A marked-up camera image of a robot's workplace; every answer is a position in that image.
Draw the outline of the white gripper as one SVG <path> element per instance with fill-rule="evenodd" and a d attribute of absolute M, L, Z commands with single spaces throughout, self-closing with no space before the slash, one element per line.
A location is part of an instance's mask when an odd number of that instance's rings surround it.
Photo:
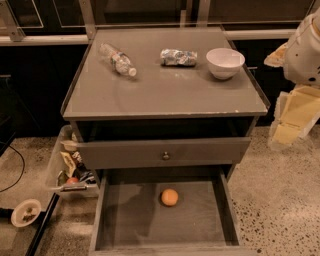
<path fill-rule="evenodd" d="M 284 43 L 265 58 L 264 64 L 282 67 L 286 50 L 287 44 Z M 319 118 L 319 87 L 297 85 L 289 93 L 281 92 L 269 130 L 269 147 L 273 150 L 290 147 L 298 138 L 306 137 Z"/>

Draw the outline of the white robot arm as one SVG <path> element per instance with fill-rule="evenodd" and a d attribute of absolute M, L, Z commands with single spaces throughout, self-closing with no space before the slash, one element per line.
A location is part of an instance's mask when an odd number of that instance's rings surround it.
<path fill-rule="evenodd" d="M 304 138 L 319 120 L 320 8 L 308 15 L 264 64 L 282 67 L 284 77 L 295 84 L 289 93 L 280 93 L 269 131 L 269 146 L 282 150 Z"/>

